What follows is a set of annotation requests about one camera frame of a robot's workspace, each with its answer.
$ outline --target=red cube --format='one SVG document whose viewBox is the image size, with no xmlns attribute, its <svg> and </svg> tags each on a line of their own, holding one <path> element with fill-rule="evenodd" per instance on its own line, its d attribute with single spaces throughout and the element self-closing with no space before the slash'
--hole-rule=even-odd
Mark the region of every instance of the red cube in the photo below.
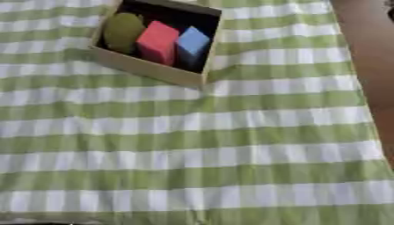
<svg viewBox="0 0 394 225">
<path fill-rule="evenodd" d="M 175 60 L 175 42 L 179 31 L 153 21 L 138 38 L 136 44 L 144 60 L 172 66 Z"/>
</svg>

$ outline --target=green ball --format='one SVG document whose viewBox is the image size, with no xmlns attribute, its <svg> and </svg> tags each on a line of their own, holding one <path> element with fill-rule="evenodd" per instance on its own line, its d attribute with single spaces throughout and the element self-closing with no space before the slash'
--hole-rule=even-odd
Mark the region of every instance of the green ball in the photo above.
<svg viewBox="0 0 394 225">
<path fill-rule="evenodd" d="M 145 30 L 142 20 L 132 13 L 119 13 L 110 17 L 104 27 L 104 39 L 109 49 L 130 54 L 135 42 Z"/>
</svg>

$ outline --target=wooden floor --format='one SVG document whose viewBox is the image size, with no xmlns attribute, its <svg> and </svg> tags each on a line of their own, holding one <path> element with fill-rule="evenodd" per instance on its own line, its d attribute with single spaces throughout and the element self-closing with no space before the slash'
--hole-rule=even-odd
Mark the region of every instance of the wooden floor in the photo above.
<svg viewBox="0 0 394 225">
<path fill-rule="evenodd" d="M 394 168 L 394 23 L 384 0 L 332 0 Z"/>
</svg>

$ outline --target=blue cube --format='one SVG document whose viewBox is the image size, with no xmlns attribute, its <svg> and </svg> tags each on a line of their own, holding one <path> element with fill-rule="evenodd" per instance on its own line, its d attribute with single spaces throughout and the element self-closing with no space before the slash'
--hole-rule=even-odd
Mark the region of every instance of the blue cube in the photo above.
<svg viewBox="0 0 394 225">
<path fill-rule="evenodd" d="M 179 59 L 188 67 L 196 65 L 209 43 L 209 37 L 190 26 L 177 40 Z"/>
</svg>

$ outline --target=green and white checkered cloth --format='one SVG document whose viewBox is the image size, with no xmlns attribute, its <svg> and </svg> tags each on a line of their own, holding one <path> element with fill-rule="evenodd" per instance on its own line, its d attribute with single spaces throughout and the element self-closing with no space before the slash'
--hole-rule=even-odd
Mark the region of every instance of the green and white checkered cloth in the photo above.
<svg viewBox="0 0 394 225">
<path fill-rule="evenodd" d="M 1 222 L 394 222 L 328 1 L 201 0 L 225 19 L 204 91 L 93 62 L 110 3 L 0 2 Z"/>
</svg>

